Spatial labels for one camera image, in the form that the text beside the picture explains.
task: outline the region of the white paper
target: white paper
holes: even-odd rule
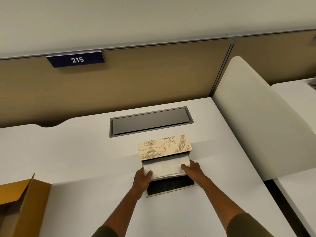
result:
[[[153,172],[152,180],[185,175],[184,170],[181,169],[182,164],[190,166],[190,159],[187,153],[144,161],[144,174],[147,175],[148,171],[151,170]]]

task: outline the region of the box lid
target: box lid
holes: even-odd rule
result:
[[[20,199],[31,179],[0,185],[0,205]]]
[[[140,160],[154,159],[192,150],[186,134],[140,142],[137,143],[137,147]]]

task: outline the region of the room number sign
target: room number sign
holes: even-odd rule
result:
[[[53,67],[104,63],[102,51],[66,52],[46,56]]]

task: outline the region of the desk surface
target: desk surface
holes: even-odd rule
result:
[[[111,117],[187,106],[193,124],[109,138]],[[190,158],[274,236],[295,236],[211,98],[70,119],[58,126],[0,129],[1,184],[30,178],[54,183],[40,236],[87,237],[100,226],[141,168],[137,142],[188,134]],[[226,236],[198,186],[136,205],[127,236]]]
[[[316,91],[307,83],[313,79],[278,83],[272,86],[316,133]],[[316,237],[316,169],[275,180],[279,189],[312,237]]]

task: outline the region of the sleeve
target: sleeve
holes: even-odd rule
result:
[[[92,237],[119,237],[117,233],[109,226],[102,225],[97,229]]]
[[[228,223],[226,233],[227,237],[273,237],[248,213],[235,215]]]

